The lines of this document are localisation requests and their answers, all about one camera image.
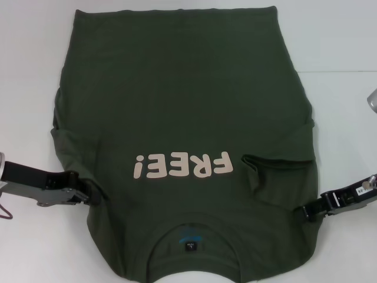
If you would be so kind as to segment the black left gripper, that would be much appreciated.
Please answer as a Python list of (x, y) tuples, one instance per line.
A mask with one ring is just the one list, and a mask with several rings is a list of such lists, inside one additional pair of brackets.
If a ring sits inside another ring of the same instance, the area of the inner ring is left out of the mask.
[(1, 192), (34, 199), (42, 207), (78, 203), (98, 206), (103, 199), (95, 182), (79, 178), (76, 172), (46, 172), (12, 162), (5, 162)]

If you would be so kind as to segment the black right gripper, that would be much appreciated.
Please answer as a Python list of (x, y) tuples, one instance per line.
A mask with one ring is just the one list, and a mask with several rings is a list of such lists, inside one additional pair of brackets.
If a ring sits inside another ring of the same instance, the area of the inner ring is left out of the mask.
[(316, 222), (330, 214), (364, 208), (376, 201), (376, 175), (372, 175), (347, 187), (324, 193), (319, 199), (304, 205), (301, 209), (302, 222)]

